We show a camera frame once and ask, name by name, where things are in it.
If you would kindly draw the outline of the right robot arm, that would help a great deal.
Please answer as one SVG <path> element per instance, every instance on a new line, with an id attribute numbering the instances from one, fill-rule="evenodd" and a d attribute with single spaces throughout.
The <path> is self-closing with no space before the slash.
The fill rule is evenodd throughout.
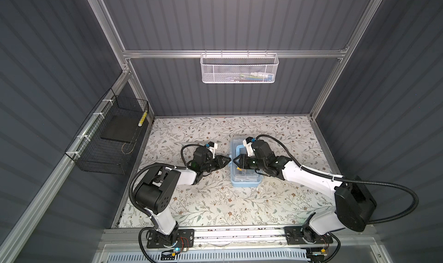
<path id="1" fill-rule="evenodd" d="M 292 156 L 277 156 L 263 140 L 248 137 L 243 145 L 246 153 L 233 159 L 237 167 L 303 185 L 331 200 L 329 208 L 311 213 L 300 228 L 299 233 L 307 242 L 313 243 L 318 236 L 344 228 L 362 232 L 369 224 L 377 203 L 365 184 L 342 182 L 341 175 L 301 165 Z"/>

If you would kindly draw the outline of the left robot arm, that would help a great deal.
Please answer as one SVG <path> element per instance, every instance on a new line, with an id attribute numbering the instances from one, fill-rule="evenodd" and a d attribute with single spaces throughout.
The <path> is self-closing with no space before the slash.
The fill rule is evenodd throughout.
<path id="1" fill-rule="evenodd" d="M 183 166 L 154 163 L 142 168 L 129 187 L 129 200 L 140 212 L 151 219 L 157 233 L 175 234 L 178 224 L 168 205 L 175 188 L 180 185 L 196 185 L 203 177 L 225 168 L 231 158 L 217 155 L 218 145 L 188 144 L 181 148 Z"/>

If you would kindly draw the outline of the items in white basket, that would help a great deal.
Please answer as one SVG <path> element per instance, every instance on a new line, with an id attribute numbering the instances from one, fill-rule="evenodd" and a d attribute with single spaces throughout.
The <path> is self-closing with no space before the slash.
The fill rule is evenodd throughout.
<path id="1" fill-rule="evenodd" d="M 235 74 L 226 78 L 231 82 L 258 82 L 258 83 L 273 83 L 275 81 L 275 75 L 267 72 L 252 72 L 246 74 Z"/>

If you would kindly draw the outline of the yellow marker in basket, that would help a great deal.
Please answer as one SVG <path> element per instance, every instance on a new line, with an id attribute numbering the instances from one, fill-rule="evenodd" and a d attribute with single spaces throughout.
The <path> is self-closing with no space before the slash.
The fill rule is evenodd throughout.
<path id="1" fill-rule="evenodd" d="M 147 115 L 148 115 L 148 111 L 146 110 L 146 111 L 143 113 L 142 117 L 140 118 L 140 120 L 139 120 L 139 122 L 138 122 L 138 127 L 142 127 L 142 126 L 143 126 L 143 123 L 144 123 L 144 121 L 145 121 Z"/>

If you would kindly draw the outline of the black foam pad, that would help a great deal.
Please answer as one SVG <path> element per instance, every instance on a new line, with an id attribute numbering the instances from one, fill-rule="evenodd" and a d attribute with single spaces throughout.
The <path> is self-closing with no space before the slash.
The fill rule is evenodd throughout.
<path id="1" fill-rule="evenodd" d="M 138 122 L 137 118 L 114 115 L 101 133 L 100 138 L 129 144 L 138 128 Z"/>

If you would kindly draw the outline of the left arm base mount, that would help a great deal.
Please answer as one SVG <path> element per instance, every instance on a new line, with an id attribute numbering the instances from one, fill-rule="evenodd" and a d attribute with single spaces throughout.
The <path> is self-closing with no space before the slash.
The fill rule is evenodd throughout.
<path id="1" fill-rule="evenodd" d="M 179 228 L 170 235 L 164 235 L 155 230 L 147 233 L 148 249 L 160 248 L 192 248 L 195 239 L 195 230 Z"/>

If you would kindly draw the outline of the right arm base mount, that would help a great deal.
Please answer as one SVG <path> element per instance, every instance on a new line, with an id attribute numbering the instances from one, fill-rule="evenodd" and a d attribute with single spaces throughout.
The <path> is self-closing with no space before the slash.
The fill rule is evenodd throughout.
<path id="1" fill-rule="evenodd" d="M 333 238 L 330 235 L 318 235 L 310 228 L 303 226 L 286 226 L 284 229 L 284 236 L 289 245 L 313 245 L 333 243 Z"/>

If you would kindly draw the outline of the aluminium front rail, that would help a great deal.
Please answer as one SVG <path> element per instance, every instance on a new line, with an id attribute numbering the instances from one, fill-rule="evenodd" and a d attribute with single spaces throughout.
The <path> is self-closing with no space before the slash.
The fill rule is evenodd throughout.
<path id="1" fill-rule="evenodd" d="M 278 247 L 287 245 L 285 225 L 255 226 L 213 226 L 194 227 L 193 247 L 197 248 L 246 248 L 270 245 Z M 98 251 L 105 249 L 138 249 L 139 228 L 106 229 L 98 245 Z M 347 228 L 333 233 L 343 245 L 372 245 L 380 241 L 375 227 L 369 226 L 358 233 Z"/>

